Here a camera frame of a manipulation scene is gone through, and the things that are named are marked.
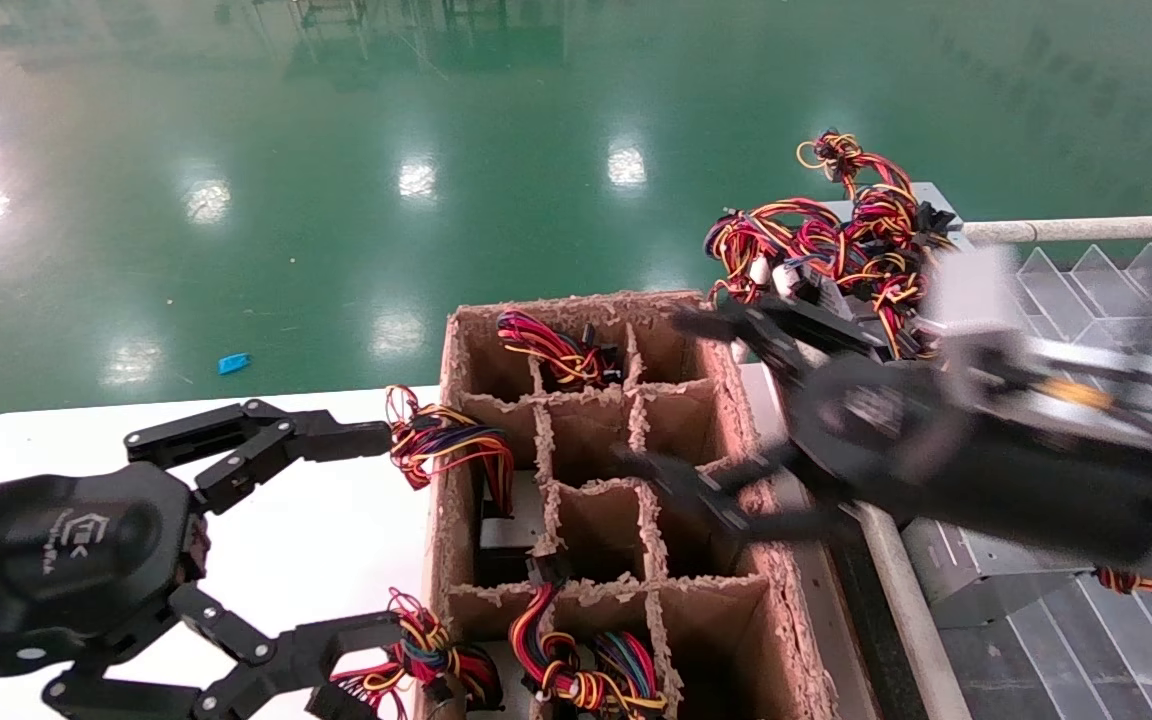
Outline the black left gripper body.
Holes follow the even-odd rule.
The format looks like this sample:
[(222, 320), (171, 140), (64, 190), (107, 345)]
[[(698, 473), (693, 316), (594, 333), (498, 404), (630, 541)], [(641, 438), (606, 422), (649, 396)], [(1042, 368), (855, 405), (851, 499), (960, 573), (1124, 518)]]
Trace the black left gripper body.
[(131, 660), (177, 624), (169, 597), (209, 548), (192, 488), (147, 462), (0, 483), (0, 676)]

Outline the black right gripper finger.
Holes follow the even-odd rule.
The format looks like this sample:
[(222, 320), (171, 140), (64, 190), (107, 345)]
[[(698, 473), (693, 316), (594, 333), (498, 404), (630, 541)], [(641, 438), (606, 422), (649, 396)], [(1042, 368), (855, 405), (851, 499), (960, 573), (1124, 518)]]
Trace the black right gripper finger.
[(799, 301), (680, 306), (670, 325), (685, 336), (744, 343), (782, 386), (886, 386), (877, 338)]
[(750, 514), (738, 501), (745, 488), (771, 480), (799, 458), (794, 445), (772, 445), (759, 454), (736, 461), (717, 473), (700, 473), (680, 457), (617, 448), (626, 473), (653, 483), (675, 509), (705, 521), (737, 551), (750, 544), (827, 541), (838, 536), (838, 509), (805, 507), (786, 511)]

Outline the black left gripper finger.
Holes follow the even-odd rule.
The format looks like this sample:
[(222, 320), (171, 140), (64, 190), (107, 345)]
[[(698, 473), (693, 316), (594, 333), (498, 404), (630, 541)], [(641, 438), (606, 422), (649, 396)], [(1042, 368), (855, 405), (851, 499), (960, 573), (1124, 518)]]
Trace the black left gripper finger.
[(127, 457), (162, 470), (221, 456), (195, 478), (195, 511), (223, 514), (294, 462), (334, 462), (389, 454), (385, 420), (340, 423), (329, 411), (289, 414), (260, 397), (134, 430)]
[(251, 719), (280, 694), (311, 692), (316, 719), (376, 719), (378, 712), (334, 683), (333, 670), (348, 653), (389, 646), (401, 638), (392, 611), (366, 612), (296, 626), (265, 637), (225, 609), (195, 583), (169, 596), (169, 609), (234, 661), (206, 688), (106, 679), (108, 664), (76, 662), (52, 680), (41, 702), (65, 719)]

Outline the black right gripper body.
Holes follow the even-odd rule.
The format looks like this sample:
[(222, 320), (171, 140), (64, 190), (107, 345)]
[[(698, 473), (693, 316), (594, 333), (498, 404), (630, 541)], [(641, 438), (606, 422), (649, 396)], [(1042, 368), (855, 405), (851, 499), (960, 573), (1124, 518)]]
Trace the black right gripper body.
[(977, 510), (967, 442), (977, 382), (963, 361), (878, 364), (838, 355), (787, 388), (791, 471), (819, 509)]

